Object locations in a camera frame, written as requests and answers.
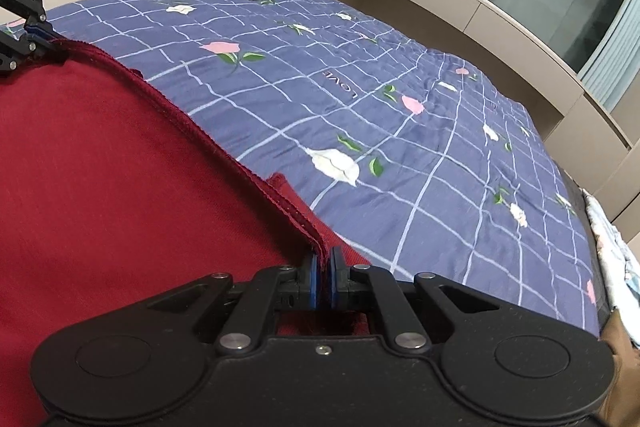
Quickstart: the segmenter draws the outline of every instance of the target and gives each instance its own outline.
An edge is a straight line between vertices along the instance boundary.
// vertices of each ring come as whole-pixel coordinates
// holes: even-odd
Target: bed
[[[282,172],[397,279],[437,272],[599,333],[580,190],[462,58],[337,0],[84,0],[49,20],[140,70],[258,175]]]

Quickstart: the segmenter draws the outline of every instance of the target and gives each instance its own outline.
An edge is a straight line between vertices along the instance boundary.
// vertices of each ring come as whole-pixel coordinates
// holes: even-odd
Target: metal pin
[[[251,337],[244,333],[227,333],[220,337],[220,346],[226,349],[244,349],[251,344]]]
[[[316,353],[318,355],[330,355],[333,349],[329,346],[316,346]]]
[[[396,337],[396,344],[404,349],[420,349],[427,343],[427,339],[420,333],[408,331],[407,333],[400,333]]]

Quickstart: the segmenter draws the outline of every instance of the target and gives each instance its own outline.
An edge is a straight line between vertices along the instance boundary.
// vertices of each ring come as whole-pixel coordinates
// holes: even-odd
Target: blue bedspread
[[[398,279],[434,271],[598,333],[558,169],[472,64],[336,0],[86,0],[49,19],[142,71],[258,175],[282,172]]]

